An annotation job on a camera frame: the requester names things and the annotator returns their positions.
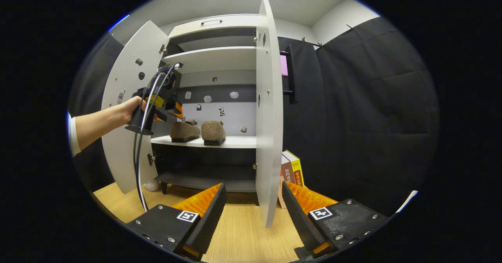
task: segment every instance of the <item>person's hand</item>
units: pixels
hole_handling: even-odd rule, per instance
[[[131,119],[133,118],[133,112],[134,112],[134,110],[136,110],[136,108],[138,107],[140,102],[141,102],[141,97],[135,96],[135,97],[127,100],[126,102],[118,105],[121,107],[121,113],[122,113],[124,125],[125,124],[129,125],[129,123],[131,122]],[[141,110],[145,111],[145,107],[147,107],[147,102],[145,100],[143,100],[143,103],[141,105]]]

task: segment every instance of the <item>cabinet door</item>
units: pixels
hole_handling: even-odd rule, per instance
[[[277,205],[283,141],[281,59],[269,0],[256,22],[256,193],[265,227]]]
[[[161,46],[167,46],[169,37],[151,20],[141,27],[124,46],[111,68],[103,93],[102,109],[120,104],[130,99],[138,88],[146,87],[155,75],[163,55]],[[122,193],[136,188],[133,165],[134,132],[119,127],[102,136],[104,154]],[[147,154],[152,154],[150,136],[143,136],[140,152],[140,180],[142,184],[157,177],[155,163],[148,162]]]

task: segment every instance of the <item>wooden floor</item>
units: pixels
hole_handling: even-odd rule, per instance
[[[169,185],[167,195],[161,190],[143,190],[149,207],[157,204],[173,206],[200,190]],[[95,196],[118,219],[127,223],[145,213],[136,190],[122,194],[116,183],[98,191]],[[207,253],[208,263],[285,263],[298,259],[294,249],[303,246],[287,209],[276,207],[274,223],[265,229],[256,194],[227,193],[227,202]]]

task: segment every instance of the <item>white sleeve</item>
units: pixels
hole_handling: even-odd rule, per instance
[[[77,129],[75,126],[75,117],[71,117],[68,113],[68,139],[70,142],[71,153],[73,156],[80,153],[80,146],[77,140]]]

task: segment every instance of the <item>shoe sole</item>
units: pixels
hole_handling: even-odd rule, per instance
[[[185,137],[185,138],[171,138],[171,141],[178,142],[178,143],[185,143],[190,140],[197,139],[197,138],[199,138],[199,136],[189,136],[189,137]]]
[[[225,141],[225,138],[220,140],[204,140],[204,145],[216,145],[219,146]]]

